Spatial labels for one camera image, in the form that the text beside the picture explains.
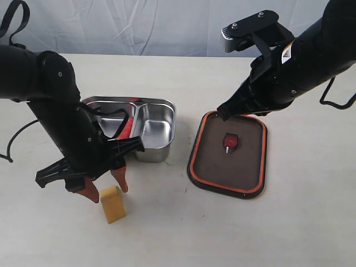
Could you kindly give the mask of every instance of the stainless steel container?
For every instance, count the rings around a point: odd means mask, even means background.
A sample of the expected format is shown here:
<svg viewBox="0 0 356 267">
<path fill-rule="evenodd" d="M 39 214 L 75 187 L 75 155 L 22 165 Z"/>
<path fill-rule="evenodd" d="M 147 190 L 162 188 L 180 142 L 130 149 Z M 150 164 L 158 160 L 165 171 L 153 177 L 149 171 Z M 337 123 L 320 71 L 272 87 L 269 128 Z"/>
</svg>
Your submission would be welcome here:
<svg viewBox="0 0 356 267">
<path fill-rule="evenodd" d="M 163 99 L 92 96 L 83 100 L 92 108 L 101 107 L 102 112 L 124 108 L 133 125 L 130 137 L 141 136 L 145 152 L 136 152 L 136 158 L 143 162 L 164 161 L 170 152 L 176 123 L 175 105 Z M 107 136 L 113 136 L 123 120 L 123 115 L 96 116 Z"/>
</svg>

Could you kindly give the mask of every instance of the sticker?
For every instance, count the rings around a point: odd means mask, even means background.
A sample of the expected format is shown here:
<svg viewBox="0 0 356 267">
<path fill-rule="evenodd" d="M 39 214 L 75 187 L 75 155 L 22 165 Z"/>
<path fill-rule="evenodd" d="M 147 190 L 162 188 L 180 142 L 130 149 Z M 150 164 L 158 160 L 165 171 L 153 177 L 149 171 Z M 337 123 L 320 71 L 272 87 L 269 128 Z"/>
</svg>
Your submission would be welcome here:
<svg viewBox="0 0 356 267">
<path fill-rule="evenodd" d="M 291 59 L 291 46 L 293 42 L 287 45 L 287 47 L 282 52 L 282 64 Z"/>
</svg>

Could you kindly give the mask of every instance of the white backdrop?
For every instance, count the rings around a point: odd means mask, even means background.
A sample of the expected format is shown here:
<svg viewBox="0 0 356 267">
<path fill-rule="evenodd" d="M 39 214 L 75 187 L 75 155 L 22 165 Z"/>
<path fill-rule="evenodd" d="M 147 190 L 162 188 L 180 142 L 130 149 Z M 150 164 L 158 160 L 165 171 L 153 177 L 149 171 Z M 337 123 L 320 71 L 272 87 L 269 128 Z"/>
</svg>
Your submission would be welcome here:
<svg viewBox="0 0 356 267">
<path fill-rule="evenodd" d="M 11 0 L 1 0 L 2 18 Z M 320 18 L 328 0 L 26 0 L 27 28 L 15 37 L 33 51 L 158 56 L 226 54 L 221 28 L 264 9 L 296 36 Z M 22 11 L 11 25 L 15 29 Z"/>
</svg>

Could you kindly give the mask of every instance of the yellow block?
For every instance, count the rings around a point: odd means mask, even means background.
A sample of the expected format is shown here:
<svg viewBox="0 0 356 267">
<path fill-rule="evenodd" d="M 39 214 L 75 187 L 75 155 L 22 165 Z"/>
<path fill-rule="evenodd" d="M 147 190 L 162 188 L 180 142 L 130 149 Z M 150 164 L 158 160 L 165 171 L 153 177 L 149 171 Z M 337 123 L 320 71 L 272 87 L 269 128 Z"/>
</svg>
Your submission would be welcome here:
<svg viewBox="0 0 356 267">
<path fill-rule="evenodd" d="M 108 224 L 126 216 L 126 211 L 117 186 L 111 186 L 108 189 L 102 190 L 100 195 L 100 202 Z"/>
</svg>

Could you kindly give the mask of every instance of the white table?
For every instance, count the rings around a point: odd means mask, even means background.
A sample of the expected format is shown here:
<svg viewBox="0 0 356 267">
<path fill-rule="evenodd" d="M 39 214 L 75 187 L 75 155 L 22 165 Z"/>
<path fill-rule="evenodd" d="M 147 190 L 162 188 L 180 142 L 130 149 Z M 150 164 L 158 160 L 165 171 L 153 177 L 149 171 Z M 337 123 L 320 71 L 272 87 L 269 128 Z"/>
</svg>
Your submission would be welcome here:
<svg viewBox="0 0 356 267">
<path fill-rule="evenodd" d="M 0 161 L 0 266 L 355 266 L 356 106 L 319 104 L 326 85 L 285 111 L 263 118 L 269 129 L 264 192 L 240 200 L 195 187 L 186 165 L 202 116 L 227 100 L 250 72 L 251 58 L 65 55 L 82 97 L 159 97 L 177 107 L 167 163 L 130 160 L 128 215 L 106 223 L 101 204 L 41 189 L 36 171 L 61 158 L 36 124 Z M 330 98 L 354 93 L 356 69 Z M 25 103 L 2 100 L 2 152 L 34 119 Z M 99 190 L 115 184 L 105 174 Z"/>
</svg>

